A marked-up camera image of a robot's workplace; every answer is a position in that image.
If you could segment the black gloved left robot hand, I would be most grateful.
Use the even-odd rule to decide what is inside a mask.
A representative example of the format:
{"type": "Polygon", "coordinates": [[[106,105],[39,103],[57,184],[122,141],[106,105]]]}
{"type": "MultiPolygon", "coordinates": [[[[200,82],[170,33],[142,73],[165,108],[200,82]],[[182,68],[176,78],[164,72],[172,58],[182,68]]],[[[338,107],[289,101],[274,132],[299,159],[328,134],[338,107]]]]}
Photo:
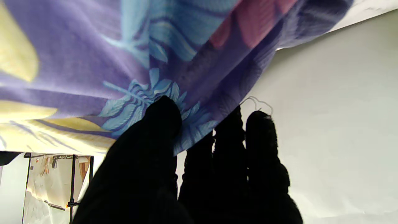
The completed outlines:
{"type": "Polygon", "coordinates": [[[278,158],[275,124],[254,111],[243,129],[237,107],[187,151],[177,186],[173,154],[182,126],[163,96],[109,149],[73,224],[302,224],[278,158]]]}

